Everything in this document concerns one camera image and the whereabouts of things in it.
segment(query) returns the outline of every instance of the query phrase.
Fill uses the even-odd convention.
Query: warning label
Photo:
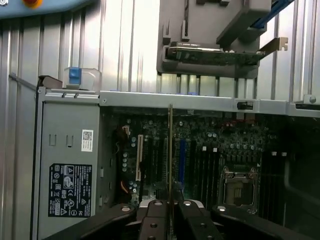
[[[54,163],[49,168],[49,217],[91,216],[92,165]]]

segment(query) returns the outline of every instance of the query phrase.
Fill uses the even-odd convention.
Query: metal panel
[[[10,132],[5,136],[5,156],[17,166],[13,239],[24,239],[30,231],[35,93],[15,82],[8,84],[8,73],[35,85],[39,74],[62,79],[71,66],[97,68],[105,91],[186,95],[192,90],[208,96],[299,101],[304,94],[320,92],[319,2],[296,0],[268,23],[260,45],[279,35],[289,38],[289,50],[263,59],[257,81],[217,77],[215,87],[208,80],[214,76],[157,74],[159,0],[98,0],[75,12],[23,18],[21,30],[19,21],[7,24],[14,30],[5,28],[1,34],[0,129]],[[10,36],[11,42],[4,36]],[[3,145],[0,149],[0,166],[4,166]]]
[[[44,239],[84,220],[81,217],[48,216],[49,170],[52,164],[92,165],[91,215],[96,213],[101,195],[97,192],[97,180],[100,180],[98,169],[101,168],[98,167],[99,119],[100,108],[93,104],[51,102],[43,107],[38,239]],[[83,129],[93,130],[92,151],[81,151]],[[50,135],[55,137],[54,144],[50,143]],[[68,136],[72,138],[71,145],[66,144]]]

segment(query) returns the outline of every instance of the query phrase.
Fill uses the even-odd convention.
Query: red button
[[[23,0],[23,1],[28,5],[33,5],[33,4],[36,4],[38,2],[38,0]]]

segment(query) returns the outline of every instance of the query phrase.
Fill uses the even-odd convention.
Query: blue clip
[[[81,85],[82,69],[79,67],[69,68],[69,84]]]

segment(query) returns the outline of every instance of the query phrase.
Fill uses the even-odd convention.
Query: gray plastic bracket
[[[242,8],[235,14],[226,28],[216,39],[221,48],[229,47],[257,19],[263,18],[271,11],[271,1],[244,0]]]
[[[267,25],[263,28],[248,27],[247,30],[238,38],[243,43],[252,43],[267,31]]]

